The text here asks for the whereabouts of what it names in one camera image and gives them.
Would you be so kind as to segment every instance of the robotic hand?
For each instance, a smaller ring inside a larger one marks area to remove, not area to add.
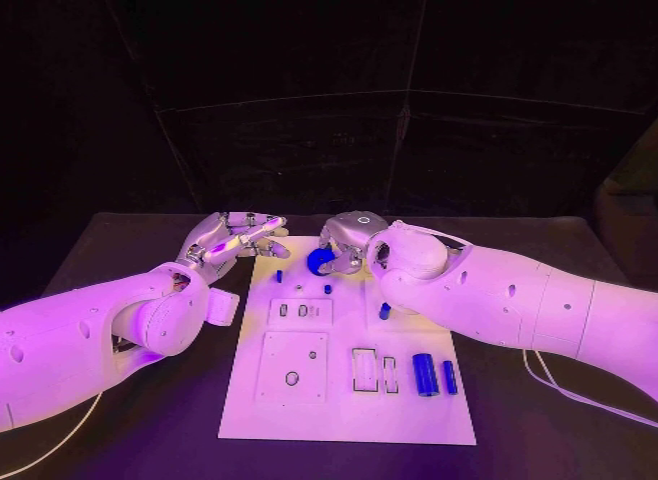
[[[402,221],[387,227],[370,212],[330,219],[321,247],[332,240],[344,253],[321,274],[353,274],[366,260],[396,310],[494,345],[575,358],[658,401],[658,293],[572,275]]]
[[[204,321],[230,325],[239,298],[211,289],[237,256],[291,256],[269,240],[286,219],[216,213],[177,262],[0,312],[0,432],[80,404],[191,345]],[[113,335],[133,348],[113,345]]]

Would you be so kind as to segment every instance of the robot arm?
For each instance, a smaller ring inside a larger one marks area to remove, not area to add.
[[[353,212],[328,222],[337,243],[350,238],[360,216],[368,218]],[[579,277],[400,221],[376,230],[363,228],[367,240],[353,248],[366,252],[394,309],[487,343],[598,366],[658,401],[658,293]],[[321,273],[338,270],[340,259]],[[348,273],[357,270],[353,265]]]
[[[211,215],[177,262],[0,312],[0,432],[58,414],[191,345],[204,321],[230,325],[239,298],[213,288],[236,256],[288,258],[286,219]],[[113,335],[133,348],[119,349]]]

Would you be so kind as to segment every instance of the cable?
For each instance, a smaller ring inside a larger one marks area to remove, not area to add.
[[[546,375],[549,376],[550,382],[547,382],[543,378],[539,377],[539,375],[534,373],[531,370],[531,367],[528,366],[528,358],[527,358],[527,350],[523,350],[524,354],[524,365],[527,366],[528,373],[531,376],[549,387],[554,388],[567,398],[572,400],[586,403],[588,405],[592,405],[595,407],[602,408],[603,410],[608,410],[611,413],[615,413],[621,417],[629,418],[635,422],[644,423],[647,425],[651,425],[652,427],[658,428],[658,422],[654,422],[654,420],[650,420],[648,418],[641,417],[639,415],[635,415],[631,412],[627,412],[625,410],[621,410],[619,408],[611,407],[609,405],[603,405],[602,403],[593,401],[590,398],[583,397],[575,392],[570,392],[566,390],[563,387],[556,382],[556,379],[553,378],[553,374],[550,373],[549,367],[546,365],[546,362],[543,360],[541,354],[537,350],[534,350],[536,356],[539,357],[539,361],[541,362],[543,370],[546,371]]]
[[[41,463],[53,455],[53,453],[56,453],[56,450],[58,450],[58,448],[67,443],[67,441],[73,438],[73,435],[77,433],[77,430],[84,425],[84,422],[87,421],[87,418],[92,415],[92,412],[95,411],[96,404],[99,403],[99,400],[102,399],[102,395],[103,395],[103,392],[96,396],[95,403],[92,404],[92,407],[89,408],[89,411],[84,415],[84,418],[80,420],[80,423],[73,428],[73,431],[67,434],[67,437],[63,439],[63,441],[53,447],[53,449],[48,451],[48,453],[41,458],[38,458],[34,462],[31,462],[25,467],[18,468],[14,472],[9,472],[9,473],[5,473],[4,475],[0,475],[0,480],[4,478],[9,478],[12,475],[17,475],[18,473],[22,473],[34,465]]]

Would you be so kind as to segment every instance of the oval hole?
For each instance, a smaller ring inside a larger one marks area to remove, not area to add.
[[[92,336],[92,330],[86,322],[80,322],[80,332],[84,338],[89,338]]]
[[[22,360],[24,360],[24,350],[22,350],[17,345],[12,346],[12,349],[9,350],[9,355],[12,356],[12,360],[14,360],[17,363],[22,363]]]

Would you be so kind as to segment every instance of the blue object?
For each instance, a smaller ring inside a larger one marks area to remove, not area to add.
[[[435,374],[433,356],[419,353],[413,356],[413,370],[416,372],[416,384],[422,397],[435,397],[441,394],[438,375]]]
[[[330,275],[328,273],[319,273],[319,267],[335,258],[337,256],[334,255],[331,246],[327,248],[317,248],[308,255],[308,269],[318,277]]]
[[[459,390],[456,389],[456,376],[455,376],[455,364],[451,360],[445,360],[445,383],[448,384],[448,392],[451,395],[456,395]]]
[[[389,303],[383,303],[383,308],[380,309],[380,318],[387,320],[390,318],[392,307]]]

